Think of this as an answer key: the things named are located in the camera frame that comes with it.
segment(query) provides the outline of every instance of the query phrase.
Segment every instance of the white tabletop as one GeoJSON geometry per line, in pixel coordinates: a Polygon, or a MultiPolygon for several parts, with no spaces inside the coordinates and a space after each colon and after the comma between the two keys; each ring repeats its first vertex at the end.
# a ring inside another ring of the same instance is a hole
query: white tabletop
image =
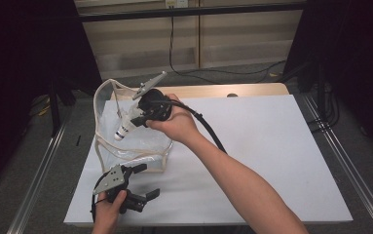
{"type": "MultiPolygon", "coordinates": [[[[302,221],[351,221],[351,214],[293,96],[205,97],[182,101],[204,115],[228,154],[252,168],[278,191],[302,221]]],[[[198,123],[200,131],[210,138],[198,123]]],[[[91,148],[65,223],[92,226],[92,191],[101,176],[91,148]]],[[[132,175],[129,189],[161,195],[142,213],[128,211],[119,225],[245,224],[200,160],[175,142],[162,174],[132,175]]]]}

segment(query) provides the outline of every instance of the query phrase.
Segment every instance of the electrical outlet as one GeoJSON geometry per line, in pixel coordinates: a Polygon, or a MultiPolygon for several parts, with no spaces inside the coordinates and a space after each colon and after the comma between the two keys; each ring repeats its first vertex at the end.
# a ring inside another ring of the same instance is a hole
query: electrical outlet
{"type": "Polygon", "coordinates": [[[188,8],[188,0],[177,0],[176,8],[188,8]]]}
{"type": "Polygon", "coordinates": [[[175,8],[176,7],[176,0],[166,0],[166,8],[175,8]]]}

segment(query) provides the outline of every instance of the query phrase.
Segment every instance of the black horizontal bar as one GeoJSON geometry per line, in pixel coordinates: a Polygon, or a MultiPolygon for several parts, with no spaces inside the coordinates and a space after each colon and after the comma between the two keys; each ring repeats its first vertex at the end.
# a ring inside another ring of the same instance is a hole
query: black horizontal bar
{"type": "Polygon", "coordinates": [[[316,4],[307,2],[275,3],[275,4],[256,4],[228,7],[201,7],[201,8],[176,8],[147,10],[138,12],[121,13],[102,13],[102,14],[83,14],[78,17],[82,22],[88,21],[107,21],[107,20],[135,20],[150,18],[169,18],[169,17],[189,17],[204,15],[236,14],[236,13],[255,13],[255,12],[279,12],[303,10],[316,4]]]}

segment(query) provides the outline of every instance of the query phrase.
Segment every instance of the silver metal bracket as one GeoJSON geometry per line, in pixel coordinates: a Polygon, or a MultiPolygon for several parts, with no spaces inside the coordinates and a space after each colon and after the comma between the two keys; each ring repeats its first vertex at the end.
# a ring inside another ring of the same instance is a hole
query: silver metal bracket
{"type": "Polygon", "coordinates": [[[111,188],[117,187],[125,183],[121,166],[118,164],[111,168],[110,172],[105,176],[93,191],[93,195],[104,192],[111,188]]]}
{"type": "Polygon", "coordinates": [[[140,88],[138,89],[138,91],[133,95],[132,99],[133,100],[136,100],[140,97],[142,97],[144,94],[146,94],[149,90],[153,89],[153,87],[155,87],[161,80],[163,80],[163,78],[165,78],[166,76],[168,75],[167,72],[163,71],[162,74],[156,76],[155,78],[153,79],[150,79],[148,82],[146,83],[141,83],[140,84],[140,88]]]}

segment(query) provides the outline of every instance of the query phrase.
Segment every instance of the clear bag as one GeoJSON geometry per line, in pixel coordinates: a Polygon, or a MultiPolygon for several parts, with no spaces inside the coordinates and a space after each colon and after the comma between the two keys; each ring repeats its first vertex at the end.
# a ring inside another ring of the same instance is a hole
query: clear bag
{"type": "Polygon", "coordinates": [[[140,126],[121,141],[114,138],[122,116],[136,103],[131,99],[134,94],[135,90],[115,80],[105,81],[95,92],[94,148],[104,173],[117,164],[133,167],[146,163],[146,172],[163,172],[166,168],[172,140],[165,134],[140,126]]]}

